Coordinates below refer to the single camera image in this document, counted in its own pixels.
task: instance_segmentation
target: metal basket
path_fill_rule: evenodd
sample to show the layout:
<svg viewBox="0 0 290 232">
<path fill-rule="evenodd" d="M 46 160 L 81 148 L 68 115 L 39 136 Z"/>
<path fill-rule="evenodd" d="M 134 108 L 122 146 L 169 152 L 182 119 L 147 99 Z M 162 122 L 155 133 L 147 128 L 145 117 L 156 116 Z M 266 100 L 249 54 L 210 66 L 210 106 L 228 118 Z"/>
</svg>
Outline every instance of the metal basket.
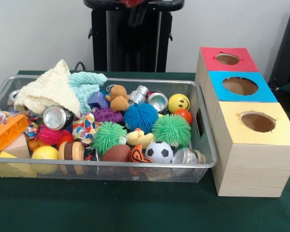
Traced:
<svg viewBox="0 0 290 232">
<path fill-rule="evenodd" d="M 0 86 L 0 110 L 8 110 L 9 94 L 38 76 L 14 76 L 8 78 Z M 207 112 L 201 88 L 192 81 L 166 81 L 141 79 L 114 79 L 108 78 L 103 90 L 109 85 L 123 85 L 127 92 L 136 90 L 144 85 L 150 90 L 159 90 L 168 98 L 173 94 L 182 93 L 190 99 L 190 112 L 193 116 L 191 124 L 191 141 L 189 147 L 205 154 L 205 164 L 160 164 L 160 163 L 130 163 L 105 161 L 72 161 L 72 160 L 45 160 L 45 159 L 7 159 L 0 158 L 0 166 L 5 170 L 19 169 L 28 172 L 31 168 L 40 170 L 37 178 L 56 179 L 91 179 L 91 180 L 137 180 L 137 181 L 165 181 L 165 182 L 194 182 L 198 183 L 208 168 L 217 161 L 216 148 L 212 132 L 209 127 Z M 49 169 L 65 165 L 69 174 L 64 174 L 60 168 L 52 174 L 46 174 Z"/>
</svg>

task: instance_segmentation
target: yellow smiley ball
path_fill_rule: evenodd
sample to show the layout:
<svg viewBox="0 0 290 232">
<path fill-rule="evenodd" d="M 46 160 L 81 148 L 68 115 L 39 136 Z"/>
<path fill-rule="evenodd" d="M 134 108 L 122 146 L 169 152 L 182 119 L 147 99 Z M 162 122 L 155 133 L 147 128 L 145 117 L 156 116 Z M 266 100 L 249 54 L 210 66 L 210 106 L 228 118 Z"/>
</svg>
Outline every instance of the yellow smiley ball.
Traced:
<svg viewBox="0 0 290 232">
<path fill-rule="evenodd" d="M 41 146 L 35 150 L 31 158 L 42 160 L 58 160 L 58 151 L 51 146 Z M 32 167 L 37 173 L 47 175 L 54 173 L 57 170 L 58 165 L 33 163 Z"/>
<path fill-rule="evenodd" d="M 184 94 L 174 94 L 169 99 L 169 111 L 170 113 L 174 113 L 176 110 L 183 109 L 189 110 L 190 109 L 190 101 Z"/>
</svg>

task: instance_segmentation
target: brown football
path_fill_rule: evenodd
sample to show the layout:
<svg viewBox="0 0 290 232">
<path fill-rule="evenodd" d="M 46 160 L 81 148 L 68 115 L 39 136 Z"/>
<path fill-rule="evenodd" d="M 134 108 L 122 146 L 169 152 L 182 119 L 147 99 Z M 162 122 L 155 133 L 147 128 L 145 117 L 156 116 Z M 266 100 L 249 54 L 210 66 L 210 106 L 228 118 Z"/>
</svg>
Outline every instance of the brown football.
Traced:
<svg viewBox="0 0 290 232">
<path fill-rule="evenodd" d="M 108 149 L 102 161 L 129 162 L 131 149 L 128 145 L 116 145 Z"/>
</svg>

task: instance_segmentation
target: box with hole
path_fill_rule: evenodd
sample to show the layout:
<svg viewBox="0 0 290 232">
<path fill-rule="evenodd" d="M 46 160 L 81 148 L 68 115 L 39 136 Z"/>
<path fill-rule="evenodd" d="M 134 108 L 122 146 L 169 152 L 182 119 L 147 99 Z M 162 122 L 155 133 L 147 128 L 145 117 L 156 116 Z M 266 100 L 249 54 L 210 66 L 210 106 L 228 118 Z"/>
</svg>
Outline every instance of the box with hole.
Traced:
<svg viewBox="0 0 290 232">
<path fill-rule="evenodd" d="M 203 93 L 209 71 L 259 72 L 246 48 L 201 47 L 195 82 Z"/>
<path fill-rule="evenodd" d="M 218 101 L 277 102 L 259 72 L 209 71 L 203 95 L 211 127 Z"/>
<path fill-rule="evenodd" d="M 290 121 L 279 103 L 220 101 L 213 134 L 219 196 L 281 195 L 290 175 Z"/>
</svg>

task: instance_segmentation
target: teal knitted cloth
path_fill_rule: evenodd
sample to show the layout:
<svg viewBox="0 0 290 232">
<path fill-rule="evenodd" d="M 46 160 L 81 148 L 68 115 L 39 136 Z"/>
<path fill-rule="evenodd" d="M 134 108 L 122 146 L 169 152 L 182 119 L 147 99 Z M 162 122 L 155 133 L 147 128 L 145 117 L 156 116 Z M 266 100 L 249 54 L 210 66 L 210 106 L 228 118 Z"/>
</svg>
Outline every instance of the teal knitted cloth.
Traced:
<svg viewBox="0 0 290 232">
<path fill-rule="evenodd" d="M 81 113 L 88 114 L 91 110 L 87 103 L 88 98 L 100 90 L 107 80 L 106 76 L 102 73 L 76 72 L 69 76 L 69 80 L 79 100 Z"/>
</svg>

